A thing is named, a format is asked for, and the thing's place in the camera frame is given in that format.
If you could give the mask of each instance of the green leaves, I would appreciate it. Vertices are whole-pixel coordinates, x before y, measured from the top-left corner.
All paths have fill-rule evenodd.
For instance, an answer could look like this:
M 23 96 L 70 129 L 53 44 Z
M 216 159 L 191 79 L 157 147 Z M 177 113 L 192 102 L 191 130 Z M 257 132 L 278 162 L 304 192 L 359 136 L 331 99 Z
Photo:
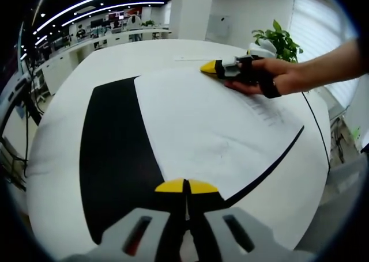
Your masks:
M 298 62 L 297 53 L 304 52 L 300 45 L 293 42 L 290 34 L 282 30 L 281 25 L 276 20 L 273 21 L 273 28 L 274 31 L 253 30 L 251 33 L 256 39 L 255 43 L 260 45 L 259 39 L 268 39 L 277 49 L 277 58 L 288 62 Z
M 281 25 L 279 25 L 279 23 L 274 19 L 273 21 L 273 28 L 278 31 L 278 32 L 282 32 L 282 27 Z
M 260 33 L 260 34 L 264 34 L 263 30 L 253 30 L 251 33 Z

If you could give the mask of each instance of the sheet of paper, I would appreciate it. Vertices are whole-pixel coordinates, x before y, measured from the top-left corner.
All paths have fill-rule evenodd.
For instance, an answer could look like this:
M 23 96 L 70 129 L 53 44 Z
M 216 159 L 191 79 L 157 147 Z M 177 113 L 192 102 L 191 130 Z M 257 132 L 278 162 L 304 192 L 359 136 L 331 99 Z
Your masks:
M 183 60 L 203 60 L 204 62 L 209 62 L 211 60 L 223 59 L 221 56 L 175 56 L 175 61 Z
M 244 96 L 194 68 L 143 75 L 135 87 L 164 179 L 205 181 L 224 199 L 258 178 L 302 128 L 277 102 Z

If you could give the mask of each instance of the white table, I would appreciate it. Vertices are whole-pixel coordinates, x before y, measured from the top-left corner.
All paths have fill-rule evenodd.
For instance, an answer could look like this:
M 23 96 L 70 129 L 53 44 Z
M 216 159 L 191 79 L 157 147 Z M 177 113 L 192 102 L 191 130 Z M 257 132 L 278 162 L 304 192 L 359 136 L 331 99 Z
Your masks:
M 95 39 L 85 39 L 51 54 L 51 58 L 36 69 L 36 73 L 40 70 L 43 72 L 48 89 L 51 95 L 54 95 L 81 61 L 95 50 L 94 43 L 106 40 L 108 47 L 111 47 L 113 45 L 128 43 L 130 35 L 143 34 L 144 40 L 147 40 L 152 39 L 153 33 L 161 33 L 162 37 L 167 39 L 170 32 L 166 29 L 151 28 L 124 31 L 115 34 L 110 33 Z
M 94 87 L 166 67 L 200 67 L 204 64 L 196 60 L 200 58 L 243 54 L 243 49 L 205 41 L 151 40 L 96 51 L 73 71 L 42 118 L 27 170 L 33 232 L 54 258 L 85 253 L 96 246 L 84 218 L 78 168 L 84 115 Z M 122 66 L 124 71 L 117 71 Z M 307 97 L 330 150 L 326 104 L 314 92 Z M 318 208 L 327 161 L 303 96 L 292 94 L 279 101 L 295 113 L 305 129 L 279 166 L 235 206 L 271 227 L 275 240 L 293 249 Z

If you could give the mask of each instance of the white cabinet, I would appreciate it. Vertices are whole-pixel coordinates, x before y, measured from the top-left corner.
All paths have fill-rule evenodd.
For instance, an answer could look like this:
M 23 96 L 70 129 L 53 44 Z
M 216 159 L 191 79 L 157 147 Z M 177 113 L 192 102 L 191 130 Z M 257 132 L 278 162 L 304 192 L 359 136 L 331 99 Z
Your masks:
M 111 35 L 107 39 L 108 47 L 115 46 L 118 44 L 128 43 L 129 42 L 129 36 L 125 35 L 124 33 L 118 33 L 115 35 Z
M 42 72 L 51 95 L 58 91 L 76 66 L 73 56 L 69 53 L 52 58 L 43 66 Z

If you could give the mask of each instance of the whiteboard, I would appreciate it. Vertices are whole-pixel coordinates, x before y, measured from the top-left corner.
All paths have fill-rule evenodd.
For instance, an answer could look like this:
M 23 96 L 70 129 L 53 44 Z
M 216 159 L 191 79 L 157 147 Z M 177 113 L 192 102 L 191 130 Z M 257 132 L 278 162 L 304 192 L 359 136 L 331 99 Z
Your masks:
M 215 36 L 227 37 L 231 27 L 230 16 L 209 16 L 208 33 Z

